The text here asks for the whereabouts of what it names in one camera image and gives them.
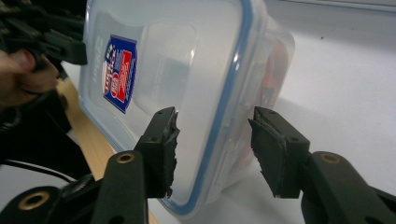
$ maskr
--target label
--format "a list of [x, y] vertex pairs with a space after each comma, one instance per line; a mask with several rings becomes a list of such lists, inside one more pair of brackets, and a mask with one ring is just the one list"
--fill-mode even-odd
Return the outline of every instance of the label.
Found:
[[104, 66], [104, 97], [125, 114], [134, 90], [136, 41], [112, 35]]

